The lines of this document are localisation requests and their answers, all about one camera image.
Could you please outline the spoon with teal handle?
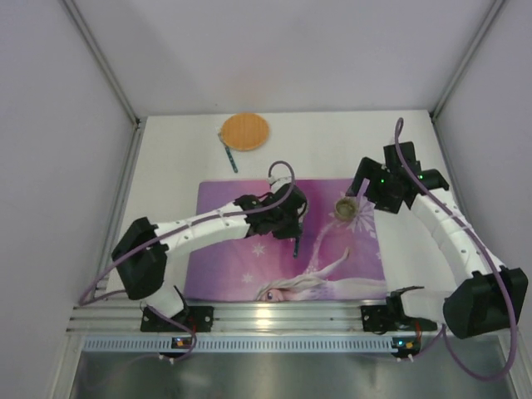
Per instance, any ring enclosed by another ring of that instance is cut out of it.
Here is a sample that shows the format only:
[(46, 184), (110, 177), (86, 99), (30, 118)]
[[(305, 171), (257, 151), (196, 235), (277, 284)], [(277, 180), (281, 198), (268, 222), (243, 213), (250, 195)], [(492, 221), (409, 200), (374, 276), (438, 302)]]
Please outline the spoon with teal handle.
[(298, 236), (294, 239), (294, 247), (293, 247), (293, 258), (294, 259), (297, 259), (298, 258), (298, 253), (299, 253), (299, 247), (300, 247), (300, 240), (301, 240), (301, 237)]

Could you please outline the small grey cup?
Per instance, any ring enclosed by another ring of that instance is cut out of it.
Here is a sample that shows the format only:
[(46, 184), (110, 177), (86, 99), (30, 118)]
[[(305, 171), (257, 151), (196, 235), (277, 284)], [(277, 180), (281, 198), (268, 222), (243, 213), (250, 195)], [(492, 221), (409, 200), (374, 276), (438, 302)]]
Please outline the small grey cup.
[(342, 222), (348, 222), (355, 219), (358, 213), (357, 201), (353, 197), (342, 197), (337, 201), (334, 207), (336, 219)]

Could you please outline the purple Frozen placemat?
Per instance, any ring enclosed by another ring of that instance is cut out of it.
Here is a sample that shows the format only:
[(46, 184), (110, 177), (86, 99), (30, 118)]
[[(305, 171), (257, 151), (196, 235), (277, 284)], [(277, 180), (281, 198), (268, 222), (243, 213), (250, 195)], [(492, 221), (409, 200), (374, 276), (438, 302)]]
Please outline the purple Frozen placemat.
[(298, 180), (308, 199), (298, 258), (293, 239), (271, 235), (230, 240), (194, 251), (184, 294), (215, 302), (381, 299), (387, 295), (373, 206), (357, 198), (354, 220), (334, 205), (347, 180)]

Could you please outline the fork with teal handle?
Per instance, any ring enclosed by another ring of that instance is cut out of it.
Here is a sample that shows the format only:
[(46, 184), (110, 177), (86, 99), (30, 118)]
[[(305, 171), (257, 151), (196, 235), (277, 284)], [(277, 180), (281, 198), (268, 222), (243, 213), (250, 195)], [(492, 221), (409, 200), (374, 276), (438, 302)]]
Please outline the fork with teal handle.
[(231, 165), (231, 168), (232, 168), (233, 172), (234, 172), (235, 174), (238, 174), (238, 173), (239, 173), (239, 170), (238, 170), (238, 167), (237, 167), (237, 165), (236, 165), (236, 163), (235, 163), (235, 161), (234, 161), (234, 157), (233, 157), (233, 155), (232, 155), (232, 153), (231, 153), (231, 149), (230, 149), (230, 148), (227, 146), (227, 144), (224, 142), (224, 139), (223, 139), (223, 137), (222, 137), (222, 135), (221, 135), (221, 131), (219, 131), (219, 132), (217, 133), (217, 136), (218, 136), (219, 141), (221, 142), (222, 146), (224, 147), (225, 153), (226, 153), (226, 155), (227, 155), (227, 157), (228, 157), (228, 160), (229, 160), (229, 163), (230, 163), (230, 165)]

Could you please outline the round wooden plate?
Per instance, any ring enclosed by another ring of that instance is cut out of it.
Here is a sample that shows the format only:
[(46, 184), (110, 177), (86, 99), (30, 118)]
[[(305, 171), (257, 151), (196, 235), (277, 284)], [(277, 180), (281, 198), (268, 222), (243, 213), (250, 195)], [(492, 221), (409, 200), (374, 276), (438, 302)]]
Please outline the round wooden plate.
[(268, 122), (255, 113), (239, 113), (227, 119), (221, 127), (222, 141), (233, 150), (258, 149), (269, 138)]

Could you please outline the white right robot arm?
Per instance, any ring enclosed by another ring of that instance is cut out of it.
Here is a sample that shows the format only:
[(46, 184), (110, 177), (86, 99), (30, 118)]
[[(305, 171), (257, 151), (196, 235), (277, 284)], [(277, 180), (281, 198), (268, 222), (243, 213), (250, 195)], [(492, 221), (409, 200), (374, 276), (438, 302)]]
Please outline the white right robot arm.
[(460, 339), (506, 329), (517, 322), (528, 279), (507, 268), (471, 238), (474, 230), (458, 209), (439, 170), (423, 170), (412, 142), (383, 149), (385, 161), (361, 159), (347, 194), (376, 210), (398, 214), (405, 205), (425, 226), (446, 260), (424, 266), (423, 283), (400, 283), (387, 296), (397, 319), (443, 323)]

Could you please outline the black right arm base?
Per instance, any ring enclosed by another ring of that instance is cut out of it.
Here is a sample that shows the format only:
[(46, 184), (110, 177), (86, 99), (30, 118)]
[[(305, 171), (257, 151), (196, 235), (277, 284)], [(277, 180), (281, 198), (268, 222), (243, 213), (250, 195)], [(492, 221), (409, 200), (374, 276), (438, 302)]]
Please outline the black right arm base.
[(392, 291), (384, 304), (363, 305), (360, 307), (363, 331), (383, 335), (389, 332), (433, 332), (437, 324), (424, 318), (412, 318), (404, 313), (401, 296), (421, 286), (410, 286)]

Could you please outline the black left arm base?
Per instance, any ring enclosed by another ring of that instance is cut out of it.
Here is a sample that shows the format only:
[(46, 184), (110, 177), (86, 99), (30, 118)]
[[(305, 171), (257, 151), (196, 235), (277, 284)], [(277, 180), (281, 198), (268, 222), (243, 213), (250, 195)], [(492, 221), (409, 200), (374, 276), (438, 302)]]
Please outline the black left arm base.
[(140, 330), (143, 333), (183, 332), (182, 326), (194, 333), (208, 333), (214, 320), (214, 308), (189, 306), (176, 286), (163, 285), (144, 298), (145, 307)]

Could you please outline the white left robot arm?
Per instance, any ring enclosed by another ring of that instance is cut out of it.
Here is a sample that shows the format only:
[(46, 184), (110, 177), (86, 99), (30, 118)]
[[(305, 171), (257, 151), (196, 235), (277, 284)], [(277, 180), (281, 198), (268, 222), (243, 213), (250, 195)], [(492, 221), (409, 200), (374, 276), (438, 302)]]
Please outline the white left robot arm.
[(190, 219), (152, 223), (134, 220), (113, 249), (111, 258), (128, 299), (143, 300), (166, 318), (184, 313), (187, 305), (175, 286), (165, 282), (171, 254), (185, 255), (224, 241), (271, 234), (295, 239), (308, 200), (294, 184), (276, 183), (262, 196), (242, 195), (221, 208)]

